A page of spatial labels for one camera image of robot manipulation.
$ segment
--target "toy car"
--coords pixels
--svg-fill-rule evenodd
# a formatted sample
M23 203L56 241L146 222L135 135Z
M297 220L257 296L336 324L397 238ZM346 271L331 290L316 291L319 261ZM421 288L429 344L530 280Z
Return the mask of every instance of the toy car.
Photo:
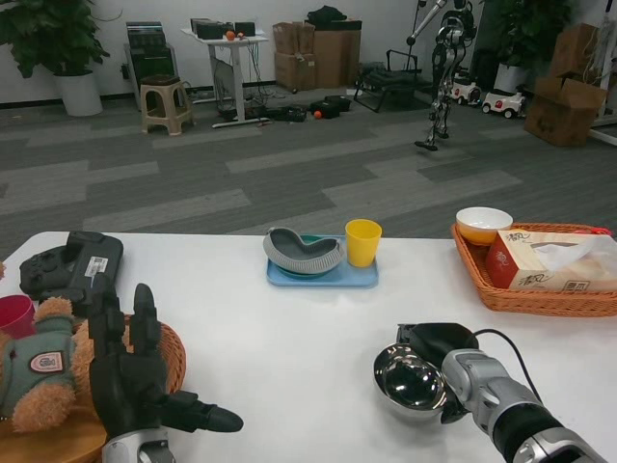
M468 78L456 76L450 97L460 105L469 104L475 106L480 102L480 88Z
M482 112L489 114L491 111L503 113L505 119L522 116L525 97L521 92L510 94L502 90L494 89L488 92L482 103Z

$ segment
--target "white desk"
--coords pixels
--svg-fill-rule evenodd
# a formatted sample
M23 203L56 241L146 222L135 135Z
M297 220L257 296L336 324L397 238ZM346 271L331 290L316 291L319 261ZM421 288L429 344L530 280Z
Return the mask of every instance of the white desk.
M221 95L217 95L217 90L216 90L215 69L216 69L216 64L218 60L216 56L216 47L223 46L225 48L229 48L229 52L231 53L231 62L233 66L233 88L234 88L234 93L235 93L235 109L238 113L238 116L235 121L232 121L230 123L215 123L214 125L212 125L212 127L220 128L220 127L229 127L233 125L242 125L246 123L263 123L263 122L269 121L266 118L246 119L245 112L244 112L245 111L244 89L242 87L242 82L243 82L242 66L240 64L240 48L241 47L249 46L250 44L253 44L253 43L260 43L262 41L268 41L268 39L266 39L263 36L255 36L255 37L246 37L243 40L236 39L235 41L228 41L227 39L216 39L216 40L206 41L204 39L200 39L195 34L193 34L193 31L190 28L182 29L182 32L188 36L191 36L196 41L199 41L201 43L205 43L206 45L208 45L208 55L210 57L210 69L212 71L212 85L214 86L215 97L212 99L197 100L195 101L195 103L197 104L214 102L219 99L222 99Z
M48 232L7 261L0 295L19 293L18 265L66 242ZM617 318L493 313L478 300L450 240L384 239L372 289L270 286L257 236L113 234L124 244L117 284L126 312L150 285L159 318L188 356L184 388L245 421L237 434L171 433L178 463L492 463L502 461L471 417L410 427L376 400L375 356L400 322L458 321L503 330L519 346L553 414L617 461ZM524 381L510 348L481 346Z

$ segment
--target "metal bowl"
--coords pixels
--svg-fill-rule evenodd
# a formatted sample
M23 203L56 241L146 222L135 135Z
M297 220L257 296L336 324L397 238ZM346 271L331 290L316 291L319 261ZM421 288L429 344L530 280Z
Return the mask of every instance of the metal bowl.
M373 377L390 411L413 420L429 420L445 404L442 374L419 358L410 345L392 344L375 359Z

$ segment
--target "gray carpet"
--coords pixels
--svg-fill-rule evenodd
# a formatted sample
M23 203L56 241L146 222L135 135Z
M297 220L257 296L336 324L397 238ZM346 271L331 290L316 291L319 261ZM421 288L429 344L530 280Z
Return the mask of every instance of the gray carpet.
M198 125L171 138L140 133L133 100L86 119L62 106L0 111L0 258L42 231L342 233L369 217L385 236L441 238L470 205L617 230L615 148L593 140L558 149L522 121L469 107L454 108L435 153L413 146L425 109L377 115L353 104L331 121L218 130L212 106L196 113Z

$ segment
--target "white bowl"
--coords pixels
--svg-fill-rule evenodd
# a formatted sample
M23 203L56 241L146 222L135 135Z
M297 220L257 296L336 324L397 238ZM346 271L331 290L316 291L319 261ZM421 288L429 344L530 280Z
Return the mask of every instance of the white bowl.
M497 231L510 230L513 222L510 214L491 207L468 207L456 214L459 233L477 246L491 246Z

